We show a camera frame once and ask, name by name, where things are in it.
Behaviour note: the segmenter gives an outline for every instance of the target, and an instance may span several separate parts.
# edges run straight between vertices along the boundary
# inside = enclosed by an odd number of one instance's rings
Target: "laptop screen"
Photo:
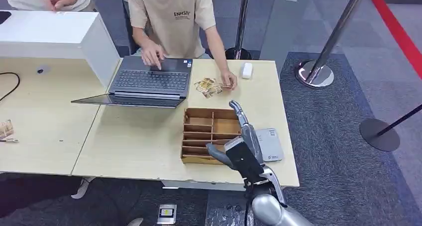
[[[151,108],[175,108],[183,99],[168,100],[168,99],[150,99],[150,98],[128,98],[117,97],[116,95],[99,95],[91,98],[84,98],[72,103],[80,104],[95,104],[95,105],[114,105],[114,106],[127,106],[127,107],[151,107]]]

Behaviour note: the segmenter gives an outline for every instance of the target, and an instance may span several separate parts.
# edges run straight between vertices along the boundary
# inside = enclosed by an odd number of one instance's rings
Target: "robotic hand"
[[[287,206],[277,176],[264,164],[255,129],[239,103],[232,100],[229,105],[239,119],[241,136],[224,145],[225,153],[211,143],[207,149],[215,159],[239,171],[249,197],[246,208],[252,202],[254,215],[267,226],[312,226],[299,212]]]

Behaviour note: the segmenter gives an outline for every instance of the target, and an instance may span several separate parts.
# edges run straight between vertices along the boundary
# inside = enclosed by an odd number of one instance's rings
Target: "stanchion base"
[[[306,78],[308,77],[309,73],[311,73],[314,65],[314,60],[308,60],[299,63],[299,65],[295,68],[295,76],[299,82],[309,88],[314,89],[321,89],[331,85],[331,83],[334,81],[334,73],[327,65],[323,65],[321,67],[321,71],[319,72],[318,76],[311,83],[306,82]]]
[[[394,151],[400,146],[400,137],[394,129],[381,136],[377,133],[388,127],[388,123],[377,119],[366,119],[360,126],[360,134],[372,147],[382,151]]]
[[[225,51],[226,59],[234,59],[234,48],[229,48]],[[252,55],[248,52],[248,50],[242,48],[240,52],[240,59],[241,60],[252,60]]]

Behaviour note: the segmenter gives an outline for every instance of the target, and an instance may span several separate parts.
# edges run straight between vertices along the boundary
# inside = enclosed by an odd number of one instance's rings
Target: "red line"
[[[400,46],[406,58],[413,66],[414,70],[422,79],[422,54],[419,52],[416,45],[412,42],[406,31],[400,25],[399,21],[394,17],[394,14],[388,8],[384,0],[372,0],[383,21],[390,30],[392,36]]]

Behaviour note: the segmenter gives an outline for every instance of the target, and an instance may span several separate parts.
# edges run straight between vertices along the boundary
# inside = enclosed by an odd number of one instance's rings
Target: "wooden table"
[[[229,61],[230,69],[238,75],[242,63]],[[252,63],[252,79],[239,78],[235,91],[206,99],[194,83],[205,77],[219,80],[219,72],[213,60],[194,60],[188,98],[176,109],[101,106],[72,174],[161,180],[173,187],[243,190],[240,174],[227,166],[183,164],[180,159],[185,108],[230,109],[228,102],[234,99],[256,129],[277,130],[285,159],[268,165],[282,186],[299,186],[276,64]]]
[[[21,82],[0,102],[0,121],[10,119],[20,141],[0,142],[0,171],[70,175],[99,109],[70,101],[105,88],[85,60],[0,58],[1,72]],[[16,82],[0,75],[0,97]]]

